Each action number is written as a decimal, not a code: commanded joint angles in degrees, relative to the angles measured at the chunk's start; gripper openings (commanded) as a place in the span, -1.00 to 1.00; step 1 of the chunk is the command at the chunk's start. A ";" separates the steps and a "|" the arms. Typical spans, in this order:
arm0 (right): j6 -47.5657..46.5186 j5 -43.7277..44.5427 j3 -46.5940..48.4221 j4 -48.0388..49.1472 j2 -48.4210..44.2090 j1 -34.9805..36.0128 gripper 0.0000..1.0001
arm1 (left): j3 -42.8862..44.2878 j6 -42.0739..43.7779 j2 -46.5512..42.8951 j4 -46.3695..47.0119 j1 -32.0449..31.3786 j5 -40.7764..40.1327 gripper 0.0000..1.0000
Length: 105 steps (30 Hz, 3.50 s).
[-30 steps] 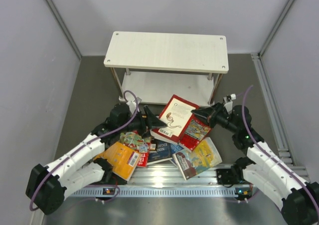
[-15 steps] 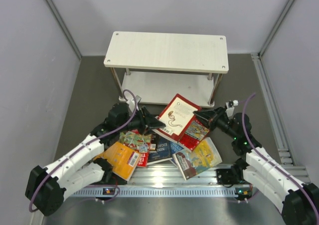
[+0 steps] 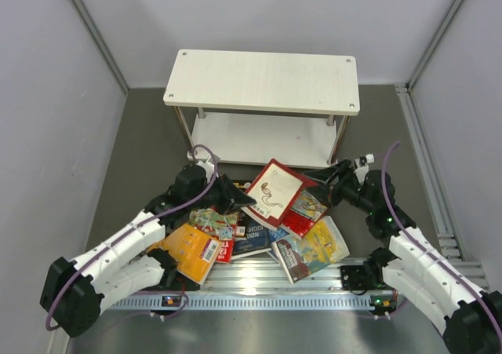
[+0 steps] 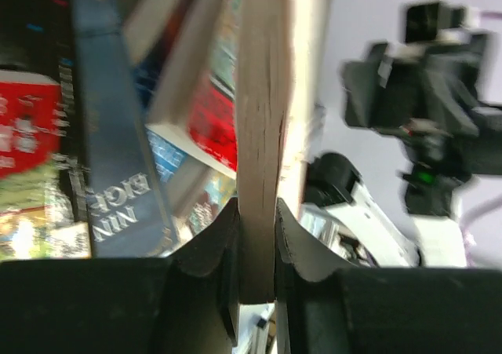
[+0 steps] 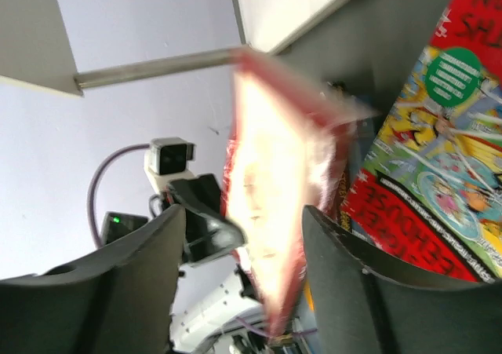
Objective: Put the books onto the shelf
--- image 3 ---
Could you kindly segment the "red comic cover book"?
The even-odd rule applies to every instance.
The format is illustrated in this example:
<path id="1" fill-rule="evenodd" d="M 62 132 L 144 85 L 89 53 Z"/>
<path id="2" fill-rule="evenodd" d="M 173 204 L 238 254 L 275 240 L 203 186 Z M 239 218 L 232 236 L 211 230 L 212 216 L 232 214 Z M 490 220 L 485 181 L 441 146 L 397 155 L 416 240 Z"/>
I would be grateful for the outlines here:
<path id="1" fill-rule="evenodd" d="M 287 211 L 280 229 L 295 239 L 302 240 L 312 227 L 325 215 L 327 206 L 310 192 L 303 190 Z"/>

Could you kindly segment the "red white book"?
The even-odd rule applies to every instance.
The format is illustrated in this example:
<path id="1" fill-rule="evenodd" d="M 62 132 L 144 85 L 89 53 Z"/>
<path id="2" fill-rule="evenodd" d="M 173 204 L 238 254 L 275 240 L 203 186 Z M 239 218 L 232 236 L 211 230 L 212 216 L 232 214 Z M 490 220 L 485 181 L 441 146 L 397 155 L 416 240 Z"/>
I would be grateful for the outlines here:
<path id="1" fill-rule="evenodd" d="M 241 210 L 265 228 L 276 231 L 300 193 L 317 185 L 309 177 L 271 159 L 245 191 L 254 203 Z"/>

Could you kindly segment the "yellow brown paperback book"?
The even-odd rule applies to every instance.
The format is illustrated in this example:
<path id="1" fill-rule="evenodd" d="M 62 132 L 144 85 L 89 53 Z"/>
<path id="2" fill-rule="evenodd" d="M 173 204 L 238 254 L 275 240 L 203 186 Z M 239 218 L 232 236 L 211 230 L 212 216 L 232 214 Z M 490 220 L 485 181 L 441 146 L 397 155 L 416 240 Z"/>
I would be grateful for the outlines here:
<path id="1" fill-rule="evenodd" d="M 350 251 L 331 216 L 324 216 L 302 239 L 287 235 L 271 248 L 294 284 L 348 257 Z"/>

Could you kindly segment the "blue Jane Eyre book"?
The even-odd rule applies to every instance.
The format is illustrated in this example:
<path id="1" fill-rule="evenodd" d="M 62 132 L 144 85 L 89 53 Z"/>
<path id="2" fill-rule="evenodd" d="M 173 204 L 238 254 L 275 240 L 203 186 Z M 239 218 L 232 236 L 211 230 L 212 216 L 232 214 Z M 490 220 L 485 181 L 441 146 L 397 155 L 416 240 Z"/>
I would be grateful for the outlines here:
<path id="1" fill-rule="evenodd" d="M 268 231 L 269 231 L 268 235 L 269 235 L 269 239 L 270 239 L 270 246 L 269 246 L 270 251 L 268 252 L 268 254 L 279 264 L 281 262 L 282 257 L 277 256 L 277 254 L 275 253 L 275 251 L 273 249 L 272 243 L 288 237 L 289 233 L 282 228 L 279 228 L 277 231 L 274 231 L 274 230 L 268 230 Z"/>

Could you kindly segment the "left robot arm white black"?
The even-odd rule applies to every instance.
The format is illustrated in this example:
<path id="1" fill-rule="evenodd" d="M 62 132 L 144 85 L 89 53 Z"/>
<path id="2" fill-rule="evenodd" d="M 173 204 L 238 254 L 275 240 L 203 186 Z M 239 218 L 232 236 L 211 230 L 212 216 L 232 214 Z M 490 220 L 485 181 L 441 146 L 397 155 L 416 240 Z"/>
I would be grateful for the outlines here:
<path id="1" fill-rule="evenodd" d="M 170 288 L 177 279 L 176 260 L 165 250 L 146 254 L 146 249 L 187 222 L 192 210 L 234 213 L 255 202 L 209 160 L 185 166 L 167 191 L 124 228 L 91 250 L 70 260 L 59 257 L 49 266 L 40 297 L 45 328 L 74 338 L 117 301 L 152 286 Z"/>

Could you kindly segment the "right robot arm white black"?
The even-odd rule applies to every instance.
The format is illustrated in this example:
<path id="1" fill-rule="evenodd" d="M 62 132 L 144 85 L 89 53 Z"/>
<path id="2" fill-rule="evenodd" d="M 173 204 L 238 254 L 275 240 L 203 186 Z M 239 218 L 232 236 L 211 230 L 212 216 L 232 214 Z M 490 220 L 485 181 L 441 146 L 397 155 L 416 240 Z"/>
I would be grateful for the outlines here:
<path id="1" fill-rule="evenodd" d="M 383 244 L 365 262 L 371 286 L 402 294 L 429 319 L 449 352 L 501 351 L 501 293 L 470 281 L 429 243 L 396 203 L 385 169 L 371 170 L 363 159 L 344 160 L 305 176 L 329 206 L 345 201 L 366 213 L 370 234 Z"/>

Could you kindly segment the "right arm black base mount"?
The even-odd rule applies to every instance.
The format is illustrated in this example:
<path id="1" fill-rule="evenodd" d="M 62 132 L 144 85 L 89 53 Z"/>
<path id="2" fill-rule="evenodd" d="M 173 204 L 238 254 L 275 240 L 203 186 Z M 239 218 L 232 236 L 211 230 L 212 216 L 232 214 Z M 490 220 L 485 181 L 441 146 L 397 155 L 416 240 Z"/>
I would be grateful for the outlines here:
<path id="1" fill-rule="evenodd" d="M 389 290 L 380 273 L 369 265 L 344 265 L 340 267 L 342 288 L 354 294 L 364 294 L 374 290 Z"/>

